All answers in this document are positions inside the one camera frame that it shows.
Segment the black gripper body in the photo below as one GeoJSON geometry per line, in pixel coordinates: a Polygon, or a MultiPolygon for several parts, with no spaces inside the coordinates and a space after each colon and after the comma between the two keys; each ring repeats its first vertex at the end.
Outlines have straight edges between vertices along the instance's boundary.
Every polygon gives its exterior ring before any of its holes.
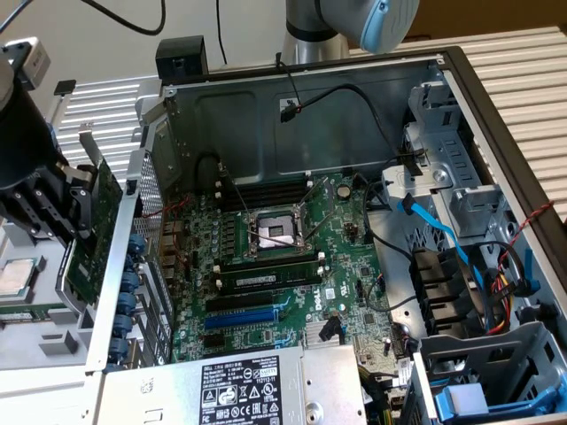
{"type": "Polygon", "coordinates": [[[17,186],[38,168],[65,158],[56,148],[50,127],[18,80],[1,111],[1,189],[17,186]]]}

